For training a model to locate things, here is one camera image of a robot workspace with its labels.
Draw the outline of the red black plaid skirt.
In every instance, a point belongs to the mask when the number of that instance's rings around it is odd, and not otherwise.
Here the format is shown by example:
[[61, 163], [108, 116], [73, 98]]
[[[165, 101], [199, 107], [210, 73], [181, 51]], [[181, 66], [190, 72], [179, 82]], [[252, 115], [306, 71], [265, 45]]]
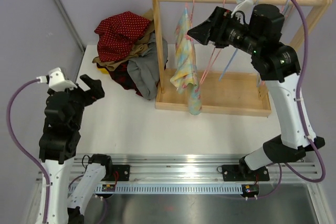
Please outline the red black plaid skirt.
[[142, 97], [141, 92], [128, 74], [127, 68], [128, 62], [126, 61], [120, 64], [114, 71], [109, 70], [108, 72], [111, 79], [118, 83], [125, 90], [134, 90], [137, 95]]

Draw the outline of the pink wire hanger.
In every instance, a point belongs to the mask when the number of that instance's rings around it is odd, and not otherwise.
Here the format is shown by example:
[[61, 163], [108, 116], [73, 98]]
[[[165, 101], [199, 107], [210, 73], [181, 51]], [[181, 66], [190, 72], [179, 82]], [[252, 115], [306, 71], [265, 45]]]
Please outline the pink wire hanger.
[[203, 82], [205, 81], [205, 79], [206, 79], [206, 77], [207, 77], [209, 71], [211, 70], [211, 68], [212, 68], [213, 64], [215, 63], [216, 59], [218, 58], [219, 53], [220, 53], [221, 50], [219, 50], [219, 52], [217, 53], [217, 55], [216, 55], [215, 58], [213, 59], [213, 56], [214, 56], [215, 51], [216, 51], [216, 48], [214, 47], [214, 48], [213, 48], [213, 51], [212, 51], [212, 53], [211, 53], [211, 56], [210, 56], [210, 58], [209, 58], [208, 65], [207, 65], [206, 69], [204, 70], [203, 75], [202, 75], [202, 77], [201, 77], [200, 84], [203, 84]]
[[[189, 14], [190, 28], [193, 27], [194, 8], [195, 8], [195, 0], [192, 0], [192, 8], [191, 8], [191, 12]], [[194, 45], [194, 41], [193, 41], [192, 37], [190, 37], [189, 35], [186, 35], [186, 38], [191, 41], [192, 45]]]
[[291, 14], [291, 12], [293, 11], [294, 7], [295, 7], [294, 5], [292, 5], [292, 6], [289, 5], [289, 8], [288, 8], [288, 10], [287, 10], [287, 12], [286, 12], [286, 14], [288, 15], [288, 17], [290, 16], [290, 14]]

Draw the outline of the grey skirt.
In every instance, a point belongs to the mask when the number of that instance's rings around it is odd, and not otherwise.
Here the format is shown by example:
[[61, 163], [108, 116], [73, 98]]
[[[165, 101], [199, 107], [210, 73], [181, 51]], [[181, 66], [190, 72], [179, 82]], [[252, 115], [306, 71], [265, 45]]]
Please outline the grey skirt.
[[148, 49], [128, 61], [127, 71], [140, 94], [147, 100], [156, 98], [160, 80], [155, 32], [150, 34]]

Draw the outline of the pastel floral skirt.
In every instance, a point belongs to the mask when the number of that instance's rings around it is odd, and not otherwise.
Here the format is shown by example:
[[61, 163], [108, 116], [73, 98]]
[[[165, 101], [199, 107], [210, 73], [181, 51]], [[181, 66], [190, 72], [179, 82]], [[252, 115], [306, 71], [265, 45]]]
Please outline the pastel floral skirt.
[[196, 67], [196, 55], [193, 40], [187, 35], [192, 28], [192, 20], [185, 8], [175, 29], [175, 63], [176, 71], [170, 78], [178, 94], [185, 94], [188, 111], [198, 115], [202, 110], [200, 84]]

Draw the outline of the blue wire hanger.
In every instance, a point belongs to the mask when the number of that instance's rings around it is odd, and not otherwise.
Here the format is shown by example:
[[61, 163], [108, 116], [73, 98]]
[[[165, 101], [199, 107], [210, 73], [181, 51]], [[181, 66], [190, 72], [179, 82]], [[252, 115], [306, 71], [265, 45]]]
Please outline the blue wire hanger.
[[[256, 0], [255, 5], [258, 5], [260, 0]], [[286, 0], [286, 3], [282, 5], [280, 12], [284, 15], [285, 19], [287, 19], [288, 15], [286, 14], [287, 10], [289, 8], [289, 0]], [[264, 85], [265, 82], [261, 80], [260, 74], [257, 75], [257, 81], [256, 81], [256, 87], [260, 87]]]
[[224, 68], [222, 74], [220, 75], [220, 77], [219, 77], [219, 79], [218, 79], [219, 81], [222, 80], [223, 76], [224, 76], [225, 73], [227, 72], [227, 70], [228, 70], [228, 68], [230, 67], [232, 61], [234, 60], [234, 58], [235, 58], [237, 52], [238, 52], [238, 49], [236, 48], [235, 51], [233, 52], [233, 55], [232, 55], [231, 58], [229, 59], [229, 62], [227, 63], [226, 67]]

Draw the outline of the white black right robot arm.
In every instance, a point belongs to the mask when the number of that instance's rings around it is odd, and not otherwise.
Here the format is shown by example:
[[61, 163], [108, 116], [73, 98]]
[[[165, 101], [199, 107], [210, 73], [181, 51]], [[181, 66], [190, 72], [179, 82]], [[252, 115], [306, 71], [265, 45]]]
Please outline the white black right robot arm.
[[281, 133], [239, 160], [238, 173], [244, 180], [252, 179], [266, 165], [296, 162], [325, 145], [324, 138], [316, 136], [309, 125], [298, 87], [303, 71], [297, 53], [280, 42], [284, 21], [280, 10], [270, 4], [256, 5], [249, 23], [216, 7], [206, 21], [187, 32], [202, 45], [233, 46], [249, 54], [274, 101]]

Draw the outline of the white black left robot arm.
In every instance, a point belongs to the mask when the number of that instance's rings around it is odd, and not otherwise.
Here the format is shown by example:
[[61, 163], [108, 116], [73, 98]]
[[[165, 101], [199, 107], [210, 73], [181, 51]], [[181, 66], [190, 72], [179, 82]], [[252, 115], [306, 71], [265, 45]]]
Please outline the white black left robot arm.
[[79, 184], [68, 194], [84, 108], [105, 96], [100, 80], [86, 74], [80, 79], [89, 90], [84, 91], [79, 85], [63, 91], [48, 90], [45, 124], [39, 141], [39, 159], [49, 176], [44, 178], [43, 185], [50, 192], [43, 193], [40, 202], [41, 207], [48, 207], [47, 223], [83, 223], [98, 182], [109, 180], [114, 173], [110, 156], [93, 154]]

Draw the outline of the yellow plastic tray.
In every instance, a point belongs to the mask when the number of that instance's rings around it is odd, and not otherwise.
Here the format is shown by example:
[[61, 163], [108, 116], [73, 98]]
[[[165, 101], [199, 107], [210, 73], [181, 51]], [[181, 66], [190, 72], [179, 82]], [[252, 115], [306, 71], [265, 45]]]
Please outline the yellow plastic tray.
[[98, 70], [103, 74], [109, 74], [108, 70], [105, 68], [98, 68]]

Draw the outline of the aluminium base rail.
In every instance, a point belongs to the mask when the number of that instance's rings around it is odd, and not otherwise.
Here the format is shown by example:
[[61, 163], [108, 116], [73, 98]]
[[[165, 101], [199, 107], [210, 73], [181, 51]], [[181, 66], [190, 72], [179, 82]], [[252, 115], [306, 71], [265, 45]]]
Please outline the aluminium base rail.
[[[85, 173], [82, 159], [85, 155], [77, 154], [70, 168], [68, 186], [77, 176]], [[101, 181], [95, 189], [96, 194], [242, 194], [243, 184], [252, 184], [255, 180], [228, 179], [233, 171], [227, 166], [238, 165], [239, 155], [131, 155], [108, 154], [118, 171], [117, 188], [108, 191], [103, 184], [114, 184], [114, 176], [108, 181]], [[308, 178], [318, 178], [320, 168], [312, 162], [298, 161], [290, 166], [299, 174]], [[281, 164], [283, 184], [305, 183], [285, 164]], [[258, 184], [270, 184], [271, 190], [279, 181], [278, 165], [267, 165], [261, 172], [268, 180], [258, 176]]]

